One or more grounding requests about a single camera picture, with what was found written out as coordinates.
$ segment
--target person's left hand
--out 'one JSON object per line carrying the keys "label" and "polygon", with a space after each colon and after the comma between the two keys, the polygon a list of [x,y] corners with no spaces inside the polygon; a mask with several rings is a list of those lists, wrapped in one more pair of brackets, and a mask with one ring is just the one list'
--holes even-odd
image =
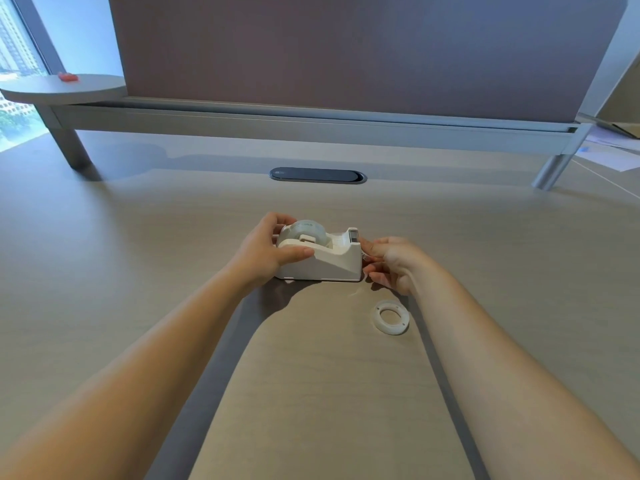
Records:
{"label": "person's left hand", "polygon": [[311,248],[274,246],[282,228],[294,222],[296,219],[291,216],[268,213],[247,235],[227,266],[233,273],[240,273],[252,289],[272,279],[280,266],[310,258],[314,255]]}

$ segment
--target paper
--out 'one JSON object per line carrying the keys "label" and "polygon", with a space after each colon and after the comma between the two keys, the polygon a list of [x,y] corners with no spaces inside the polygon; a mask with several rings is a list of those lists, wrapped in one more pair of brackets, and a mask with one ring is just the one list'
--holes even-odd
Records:
{"label": "paper", "polygon": [[587,141],[640,152],[640,139],[628,138],[599,126],[594,126],[591,129]]}
{"label": "paper", "polygon": [[640,155],[600,144],[583,144],[575,156],[617,171],[640,168]]}

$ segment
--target white wall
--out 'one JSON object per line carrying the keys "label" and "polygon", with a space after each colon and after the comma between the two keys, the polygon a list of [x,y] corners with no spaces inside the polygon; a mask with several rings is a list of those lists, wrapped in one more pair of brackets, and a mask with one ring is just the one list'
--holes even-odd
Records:
{"label": "white wall", "polygon": [[[68,71],[122,75],[108,0],[33,0],[33,3]],[[639,52],[640,0],[629,0],[581,112],[596,115]]]}
{"label": "white wall", "polygon": [[65,69],[122,75],[109,0],[33,0]]}
{"label": "white wall", "polygon": [[600,65],[580,112],[595,116],[640,52],[640,0],[628,8]]}

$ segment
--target person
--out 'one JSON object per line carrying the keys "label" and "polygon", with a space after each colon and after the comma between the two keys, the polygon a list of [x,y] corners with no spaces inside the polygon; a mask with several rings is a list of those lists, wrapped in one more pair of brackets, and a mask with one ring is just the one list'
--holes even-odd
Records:
{"label": "person", "polygon": [[[2,478],[143,478],[240,300],[279,266],[313,255],[273,245],[293,222],[265,216],[228,265],[23,436]],[[604,423],[436,261],[398,237],[362,247],[373,282],[417,300],[493,480],[640,479]]]}

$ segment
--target white plastic ring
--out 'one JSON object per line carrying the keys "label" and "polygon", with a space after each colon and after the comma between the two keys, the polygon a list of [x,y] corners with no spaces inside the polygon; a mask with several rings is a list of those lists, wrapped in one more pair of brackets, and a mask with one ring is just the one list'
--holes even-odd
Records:
{"label": "white plastic ring", "polygon": [[[397,313],[400,316],[400,323],[391,325],[390,323],[382,320],[382,316],[380,316],[380,313],[386,310]],[[401,333],[404,333],[407,328],[409,328],[409,312],[400,303],[391,299],[380,301],[373,308],[371,319],[373,320],[373,324],[378,330],[388,335],[400,335]]]}

